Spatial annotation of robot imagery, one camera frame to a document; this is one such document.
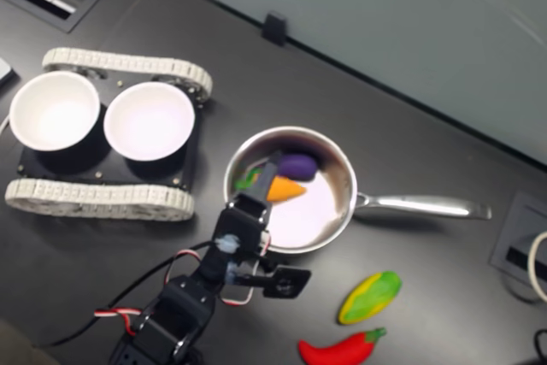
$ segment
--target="white wall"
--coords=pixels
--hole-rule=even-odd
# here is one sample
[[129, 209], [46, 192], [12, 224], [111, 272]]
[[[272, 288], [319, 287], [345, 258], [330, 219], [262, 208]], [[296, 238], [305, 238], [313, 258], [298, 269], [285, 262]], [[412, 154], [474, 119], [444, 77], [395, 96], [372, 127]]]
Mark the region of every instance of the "white wall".
[[547, 163], [547, 0], [220, 0]]

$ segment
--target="stainless steel pan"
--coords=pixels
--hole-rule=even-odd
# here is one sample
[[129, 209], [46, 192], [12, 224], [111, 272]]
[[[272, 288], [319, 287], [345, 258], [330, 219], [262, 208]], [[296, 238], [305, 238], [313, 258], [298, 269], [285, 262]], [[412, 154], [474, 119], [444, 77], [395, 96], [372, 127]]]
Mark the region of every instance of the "stainless steel pan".
[[302, 183], [307, 192], [276, 203], [268, 230], [270, 250], [300, 254], [333, 241], [359, 208], [381, 207], [454, 218], [491, 218], [488, 206], [451, 197], [373, 197], [357, 191], [353, 167], [343, 151], [329, 138], [303, 127], [277, 127], [248, 139], [233, 156], [224, 177], [224, 198], [235, 191], [235, 182], [263, 163], [276, 150], [309, 153], [320, 160], [315, 179]]

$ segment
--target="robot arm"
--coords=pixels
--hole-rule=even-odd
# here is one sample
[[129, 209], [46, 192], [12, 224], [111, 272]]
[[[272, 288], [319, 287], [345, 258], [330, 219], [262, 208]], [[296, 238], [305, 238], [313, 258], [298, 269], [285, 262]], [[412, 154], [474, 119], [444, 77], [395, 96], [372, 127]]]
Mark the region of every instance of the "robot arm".
[[133, 323], [134, 336], [125, 335], [109, 365], [182, 365], [208, 325], [226, 279], [239, 286], [262, 287], [265, 297], [295, 298], [308, 283], [310, 271], [277, 268], [273, 275], [237, 275], [231, 267], [259, 260], [262, 234], [271, 204], [266, 201], [277, 173], [280, 153], [266, 163], [257, 182], [240, 191], [221, 211], [211, 245], [197, 270], [171, 279]]

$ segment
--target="purple eggplant toy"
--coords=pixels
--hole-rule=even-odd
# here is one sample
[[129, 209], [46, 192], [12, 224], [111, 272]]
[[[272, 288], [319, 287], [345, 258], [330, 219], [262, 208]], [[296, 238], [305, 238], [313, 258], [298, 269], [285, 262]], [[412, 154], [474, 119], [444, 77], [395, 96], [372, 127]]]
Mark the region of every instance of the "purple eggplant toy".
[[285, 154], [279, 162], [277, 174], [291, 180], [311, 181], [317, 173], [317, 161], [305, 154]]

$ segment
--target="plastic toy food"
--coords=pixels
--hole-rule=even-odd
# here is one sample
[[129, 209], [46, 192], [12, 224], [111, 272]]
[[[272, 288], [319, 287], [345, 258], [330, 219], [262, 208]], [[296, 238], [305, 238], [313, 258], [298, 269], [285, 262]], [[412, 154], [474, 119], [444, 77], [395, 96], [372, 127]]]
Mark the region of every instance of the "plastic toy food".
[[[236, 182], [236, 188], [242, 190], [251, 186], [256, 181], [259, 174], [260, 169], [253, 168], [245, 180], [239, 180]], [[273, 179], [272, 185], [270, 186], [270, 191], [268, 192], [268, 201], [285, 201], [289, 198], [298, 197], [305, 192], [306, 189], [298, 183], [295, 183], [286, 177], [276, 176], [275, 179]]]
[[268, 201], [285, 201], [298, 197], [306, 192], [306, 189], [286, 177], [276, 176], [268, 192]]
[[356, 333], [327, 348], [315, 348], [307, 342], [300, 341], [298, 350], [308, 365], [359, 365], [368, 359], [378, 339], [385, 334], [385, 328]]
[[399, 293], [403, 282], [396, 273], [385, 271], [365, 279], [347, 297], [338, 321], [349, 325], [378, 314]]
[[311, 181], [317, 173], [317, 161], [305, 154], [285, 154], [279, 162], [278, 175], [298, 181]]

